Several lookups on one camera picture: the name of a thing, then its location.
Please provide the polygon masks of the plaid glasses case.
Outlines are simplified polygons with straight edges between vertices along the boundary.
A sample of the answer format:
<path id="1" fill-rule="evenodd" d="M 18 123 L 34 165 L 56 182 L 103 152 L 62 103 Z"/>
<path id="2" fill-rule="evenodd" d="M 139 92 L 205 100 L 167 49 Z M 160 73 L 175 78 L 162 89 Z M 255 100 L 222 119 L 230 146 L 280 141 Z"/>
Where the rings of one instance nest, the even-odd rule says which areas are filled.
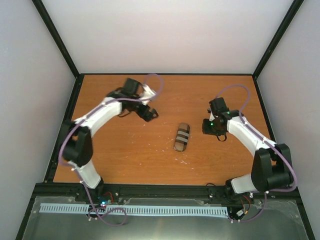
<path id="1" fill-rule="evenodd" d="M 189 124 L 185 122 L 179 124 L 173 145 L 175 151 L 184 152 L 186 150 L 190 138 L 190 131 L 191 127 Z"/>

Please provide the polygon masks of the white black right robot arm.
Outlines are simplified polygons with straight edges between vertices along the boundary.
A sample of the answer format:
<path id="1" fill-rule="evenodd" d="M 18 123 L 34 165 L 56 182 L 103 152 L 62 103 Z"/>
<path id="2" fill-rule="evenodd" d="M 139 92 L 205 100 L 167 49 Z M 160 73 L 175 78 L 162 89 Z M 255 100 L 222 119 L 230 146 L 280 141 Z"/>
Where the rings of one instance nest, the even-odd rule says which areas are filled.
<path id="1" fill-rule="evenodd" d="M 230 110 L 222 97 L 209 102 L 210 117 L 202 122 L 202 132 L 217 138 L 231 134 L 253 156 L 251 172 L 225 182 L 225 196 L 254 192 L 290 192 L 296 188 L 291 151 L 286 144 L 277 144 L 261 134 L 238 110 Z"/>

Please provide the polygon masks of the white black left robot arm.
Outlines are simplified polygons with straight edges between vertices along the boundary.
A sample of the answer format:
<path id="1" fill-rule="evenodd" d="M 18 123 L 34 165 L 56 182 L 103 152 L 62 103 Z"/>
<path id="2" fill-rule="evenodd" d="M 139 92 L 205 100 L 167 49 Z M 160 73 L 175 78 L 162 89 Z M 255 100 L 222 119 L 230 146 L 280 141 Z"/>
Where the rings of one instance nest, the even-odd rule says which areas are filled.
<path id="1" fill-rule="evenodd" d="M 149 102 L 154 100 L 159 91 L 151 89 L 146 82 L 127 78 L 122 87 L 109 92 L 92 110 L 76 120 L 62 123 L 58 134 L 58 162 L 63 166 L 71 166 L 80 183 L 87 187 L 86 195 L 92 201 L 103 198 L 102 177 L 93 163 L 93 136 L 112 118 L 123 112 L 135 112 L 141 119 L 149 122 L 159 115 L 150 108 Z"/>

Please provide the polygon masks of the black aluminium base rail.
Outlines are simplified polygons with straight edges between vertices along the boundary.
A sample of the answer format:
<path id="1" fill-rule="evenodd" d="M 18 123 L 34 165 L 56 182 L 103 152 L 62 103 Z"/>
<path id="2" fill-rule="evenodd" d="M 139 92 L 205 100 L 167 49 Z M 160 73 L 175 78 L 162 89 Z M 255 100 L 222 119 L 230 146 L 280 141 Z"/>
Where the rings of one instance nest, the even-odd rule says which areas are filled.
<path id="1" fill-rule="evenodd" d="M 106 200 L 120 203 L 131 198 L 143 199 L 188 199 L 199 200 L 210 204 L 239 205 L 240 200 L 247 198 L 263 199 L 262 192 L 231 194 L 224 186 L 215 185 L 143 185 L 143 184 L 104 184 L 98 189 L 86 192 L 81 183 L 37 183 L 31 197 L 74 197 L 78 202 L 95 204 Z"/>

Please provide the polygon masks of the black frame post right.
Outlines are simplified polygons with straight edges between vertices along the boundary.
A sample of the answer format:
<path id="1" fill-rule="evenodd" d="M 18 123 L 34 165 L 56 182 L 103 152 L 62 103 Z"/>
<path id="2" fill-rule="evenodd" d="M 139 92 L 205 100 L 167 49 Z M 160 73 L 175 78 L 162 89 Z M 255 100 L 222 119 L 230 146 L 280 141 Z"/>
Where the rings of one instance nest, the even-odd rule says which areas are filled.
<path id="1" fill-rule="evenodd" d="M 260 61 L 255 68 L 252 78 L 256 81 L 260 74 L 262 73 L 264 67 L 266 66 L 267 62 L 271 58 L 273 52 L 275 51 L 276 47 L 280 43 L 282 37 L 286 33 L 288 27 L 290 26 L 291 22 L 295 18 L 297 12 L 299 11 L 300 7 L 304 3 L 304 0 L 293 0 L 290 7 L 288 8 L 286 14 L 284 15 L 279 27 L 277 28 L 276 32 L 274 33 L 270 43 L 268 44 L 264 54 L 262 55 Z"/>

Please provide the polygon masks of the black frame post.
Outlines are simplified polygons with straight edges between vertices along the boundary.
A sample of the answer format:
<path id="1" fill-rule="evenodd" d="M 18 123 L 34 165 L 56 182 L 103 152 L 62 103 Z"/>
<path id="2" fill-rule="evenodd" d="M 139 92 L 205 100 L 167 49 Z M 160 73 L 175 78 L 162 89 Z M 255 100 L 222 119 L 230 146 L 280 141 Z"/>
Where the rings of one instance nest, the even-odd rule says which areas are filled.
<path id="1" fill-rule="evenodd" d="M 49 31 L 52 39 L 54 40 L 56 46 L 58 47 L 62 57 L 64 58 L 68 68 L 70 69 L 72 75 L 75 78 L 78 78 L 80 73 L 69 53 L 69 51 L 67 50 L 66 45 L 64 44 L 49 12 L 47 11 L 44 3 L 42 0 L 32 0 L 32 3 L 34 5 L 34 7 L 36 8 L 38 14 L 40 15 L 43 23 L 45 24 L 47 30 Z"/>
<path id="2" fill-rule="evenodd" d="M 274 33 L 270 43 L 268 44 L 264 54 L 262 55 L 260 61 L 255 68 L 252 78 L 256 81 L 260 74 L 262 73 L 264 67 L 266 66 L 267 62 L 271 58 L 273 52 L 275 51 L 276 47 L 280 43 L 282 37 L 286 33 L 288 27 L 290 26 L 291 22 L 295 18 L 297 12 L 299 11 L 300 7 L 304 3 L 304 0 L 293 0 L 290 7 L 288 8 L 286 14 L 284 15 L 279 27 L 277 28 L 276 32 Z"/>

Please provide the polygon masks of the black frame post left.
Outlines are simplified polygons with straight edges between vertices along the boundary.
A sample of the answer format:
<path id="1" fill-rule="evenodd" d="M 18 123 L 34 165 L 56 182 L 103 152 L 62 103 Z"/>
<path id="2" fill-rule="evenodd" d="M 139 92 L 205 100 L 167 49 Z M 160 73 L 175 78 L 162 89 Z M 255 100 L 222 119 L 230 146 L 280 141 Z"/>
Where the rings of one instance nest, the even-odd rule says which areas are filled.
<path id="1" fill-rule="evenodd" d="M 47 11 L 44 3 L 42 0 L 32 0 L 32 3 L 34 5 L 34 7 L 36 8 L 38 14 L 40 15 L 43 23 L 45 24 L 47 30 L 49 31 L 52 39 L 54 40 L 56 46 L 58 47 L 62 57 L 64 58 L 68 68 L 70 69 L 72 75 L 75 78 L 78 78 L 80 73 L 69 53 L 69 51 L 67 50 L 66 45 L 64 44 L 49 12 Z"/>

